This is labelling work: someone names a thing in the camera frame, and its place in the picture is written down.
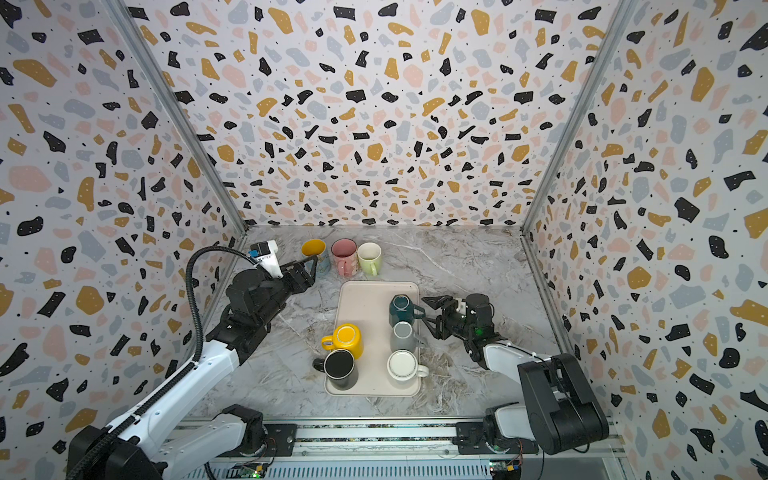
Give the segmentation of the dark green mug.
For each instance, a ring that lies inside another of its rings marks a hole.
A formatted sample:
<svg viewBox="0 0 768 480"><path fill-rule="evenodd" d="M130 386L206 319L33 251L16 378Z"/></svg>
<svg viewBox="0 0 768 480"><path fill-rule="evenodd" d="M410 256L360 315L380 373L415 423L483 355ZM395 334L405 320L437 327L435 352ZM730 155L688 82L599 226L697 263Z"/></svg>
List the dark green mug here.
<svg viewBox="0 0 768 480"><path fill-rule="evenodd" d="M425 315L425 309L415 305L407 295L395 295L389 303L389 324L392 327L400 322L413 325Z"/></svg>

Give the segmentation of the pink patterned mug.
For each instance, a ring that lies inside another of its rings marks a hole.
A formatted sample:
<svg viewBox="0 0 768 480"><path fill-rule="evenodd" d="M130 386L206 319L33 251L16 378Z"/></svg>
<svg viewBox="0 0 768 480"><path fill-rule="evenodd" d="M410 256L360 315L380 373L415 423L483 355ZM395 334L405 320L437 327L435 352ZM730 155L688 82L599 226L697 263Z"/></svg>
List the pink patterned mug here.
<svg viewBox="0 0 768 480"><path fill-rule="evenodd" d="M335 241L331 247L331 254L341 277L350 278L358 273L357 244L354 240L342 238Z"/></svg>

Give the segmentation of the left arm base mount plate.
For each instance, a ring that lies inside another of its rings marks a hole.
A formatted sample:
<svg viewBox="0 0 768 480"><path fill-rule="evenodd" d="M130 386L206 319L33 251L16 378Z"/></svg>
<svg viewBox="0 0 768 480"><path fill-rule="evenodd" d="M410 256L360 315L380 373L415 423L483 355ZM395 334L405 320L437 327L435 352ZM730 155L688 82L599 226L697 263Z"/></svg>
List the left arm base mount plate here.
<svg viewBox="0 0 768 480"><path fill-rule="evenodd" d="M256 459L290 457L293 454L298 425L295 423L267 423L246 429L243 439L231 450L216 459Z"/></svg>

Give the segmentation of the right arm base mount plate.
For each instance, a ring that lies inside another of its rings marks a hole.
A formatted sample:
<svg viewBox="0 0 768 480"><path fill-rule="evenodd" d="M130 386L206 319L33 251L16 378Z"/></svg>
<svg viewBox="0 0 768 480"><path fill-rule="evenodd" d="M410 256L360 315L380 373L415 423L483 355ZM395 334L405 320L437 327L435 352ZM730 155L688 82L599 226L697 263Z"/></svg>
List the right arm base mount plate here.
<svg viewBox="0 0 768 480"><path fill-rule="evenodd" d="M538 454L540 449L535 441L521 437L505 437L497 426L488 419L482 422L458 422L456 436L452 443L461 455L519 455Z"/></svg>

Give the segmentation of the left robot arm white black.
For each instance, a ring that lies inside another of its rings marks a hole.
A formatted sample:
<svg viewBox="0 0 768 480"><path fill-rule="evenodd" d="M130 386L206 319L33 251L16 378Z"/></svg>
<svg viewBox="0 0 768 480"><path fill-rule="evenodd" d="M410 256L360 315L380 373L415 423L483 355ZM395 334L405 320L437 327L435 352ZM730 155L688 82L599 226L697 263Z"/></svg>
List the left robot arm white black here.
<svg viewBox="0 0 768 480"><path fill-rule="evenodd" d="M69 479L178 479L207 468L224 453L276 456L261 412L231 405L209 423L171 440L191 409L219 381L237 370L271 331L288 299L314 285L319 260L310 256L279 266L272 275L264 256L245 256L250 268L227 288L229 304L209 332L193 318L192 357L147 398L106 426L83 428L68 447Z"/></svg>

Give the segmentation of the light green mug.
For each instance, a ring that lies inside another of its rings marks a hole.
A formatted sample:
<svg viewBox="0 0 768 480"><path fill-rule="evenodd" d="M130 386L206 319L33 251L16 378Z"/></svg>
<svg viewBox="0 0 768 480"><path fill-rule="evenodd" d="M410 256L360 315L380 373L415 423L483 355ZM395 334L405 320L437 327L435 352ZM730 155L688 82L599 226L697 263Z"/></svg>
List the light green mug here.
<svg viewBox="0 0 768 480"><path fill-rule="evenodd" d="M358 264L368 276L378 276L382 271L382 248L374 242L366 242L357 248Z"/></svg>

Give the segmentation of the blue butterfly mug yellow inside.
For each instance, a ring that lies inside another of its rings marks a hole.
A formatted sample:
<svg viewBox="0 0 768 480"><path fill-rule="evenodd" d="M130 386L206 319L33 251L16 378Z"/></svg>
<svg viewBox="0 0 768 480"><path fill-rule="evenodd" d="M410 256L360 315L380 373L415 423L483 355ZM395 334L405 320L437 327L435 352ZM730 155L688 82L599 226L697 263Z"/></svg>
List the blue butterfly mug yellow inside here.
<svg viewBox="0 0 768 480"><path fill-rule="evenodd" d="M301 247L301 252L305 257L317 257L316 275L318 277L322 277L330 272L330 257L327 245L323 240L311 239L306 241Z"/></svg>

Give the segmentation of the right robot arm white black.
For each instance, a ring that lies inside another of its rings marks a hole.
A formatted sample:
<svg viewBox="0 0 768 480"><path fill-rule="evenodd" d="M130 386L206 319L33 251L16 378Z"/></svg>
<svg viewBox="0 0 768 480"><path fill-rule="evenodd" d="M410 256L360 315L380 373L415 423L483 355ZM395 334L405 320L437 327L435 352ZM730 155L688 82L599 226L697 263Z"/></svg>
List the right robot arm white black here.
<svg viewBox="0 0 768 480"><path fill-rule="evenodd" d="M487 409L481 432L460 437L459 445L478 438L489 450L506 452L528 440L554 455L586 452L608 438L607 417L574 355L545 357L504 338L496 331L495 307L485 294L424 297L422 302L438 312L434 318L421 317L435 339L461 340L472 361L521 387L522 402Z"/></svg>

